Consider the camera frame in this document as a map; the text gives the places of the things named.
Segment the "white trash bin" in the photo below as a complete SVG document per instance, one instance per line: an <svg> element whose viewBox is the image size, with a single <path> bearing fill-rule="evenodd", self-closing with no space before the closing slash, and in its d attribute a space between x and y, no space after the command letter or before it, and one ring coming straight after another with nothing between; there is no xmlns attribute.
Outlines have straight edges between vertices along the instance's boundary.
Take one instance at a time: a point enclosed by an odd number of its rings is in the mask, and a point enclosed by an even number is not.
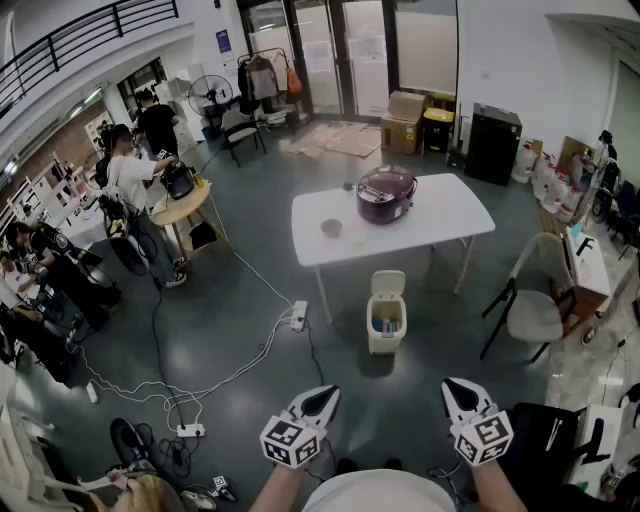
<svg viewBox="0 0 640 512"><path fill-rule="evenodd" d="M371 276L367 332L371 354L395 354L407 333L407 308L402 298L405 275L380 270Z"/></svg>

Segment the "orange bag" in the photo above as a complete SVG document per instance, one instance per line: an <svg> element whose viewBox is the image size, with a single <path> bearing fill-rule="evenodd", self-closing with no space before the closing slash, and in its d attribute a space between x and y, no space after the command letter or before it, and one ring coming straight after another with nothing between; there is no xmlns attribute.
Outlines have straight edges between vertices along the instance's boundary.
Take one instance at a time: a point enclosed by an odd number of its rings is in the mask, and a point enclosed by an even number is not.
<svg viewBox="0 0 640 512"><path fill-rule="evenodd" d="M302 82L291 68L287 69L287 85L289 94L300 94L302 92Z"/></svg>

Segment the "sign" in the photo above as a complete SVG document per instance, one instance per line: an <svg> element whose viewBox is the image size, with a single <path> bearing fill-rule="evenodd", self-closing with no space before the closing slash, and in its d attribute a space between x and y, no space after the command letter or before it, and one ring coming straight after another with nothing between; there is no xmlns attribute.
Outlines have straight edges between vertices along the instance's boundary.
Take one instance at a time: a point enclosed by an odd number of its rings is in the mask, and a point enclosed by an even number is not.
<svg viewBox="0 0 640 512"><path fill-rule="evenodd" d="M229 33L226 30L216 32L216 40L218 41L218 48L220 49L220 56L222 62L233 62L234 56L231 51L231 41L229 41Z"/></svg>

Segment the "balcony railing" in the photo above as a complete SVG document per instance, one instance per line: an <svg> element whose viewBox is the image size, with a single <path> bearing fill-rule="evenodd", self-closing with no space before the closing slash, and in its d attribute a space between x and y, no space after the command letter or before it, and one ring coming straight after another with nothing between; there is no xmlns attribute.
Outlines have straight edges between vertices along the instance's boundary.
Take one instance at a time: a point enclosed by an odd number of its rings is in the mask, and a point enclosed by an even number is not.
<svg viewBox="0 0 640 512"><path fill-rule="evenodd" d="M0 118L31 89L78 57L138 29L177 17L175 0L119 0L59 27L0 68Z"/></svg>

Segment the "small bowl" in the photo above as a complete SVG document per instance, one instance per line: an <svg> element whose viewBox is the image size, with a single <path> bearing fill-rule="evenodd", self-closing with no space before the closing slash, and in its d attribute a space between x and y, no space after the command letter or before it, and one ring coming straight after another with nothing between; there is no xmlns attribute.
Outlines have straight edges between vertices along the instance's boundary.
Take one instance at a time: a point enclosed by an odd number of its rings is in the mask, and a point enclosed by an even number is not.
<svg viewBox="0 0 640 512"><path fill-rule="evenodd" d="M327 219L320 224L320 229L322 229L324 234L329 238L338 238L340 231L342 231L342 222L337 219Z"/></svg>

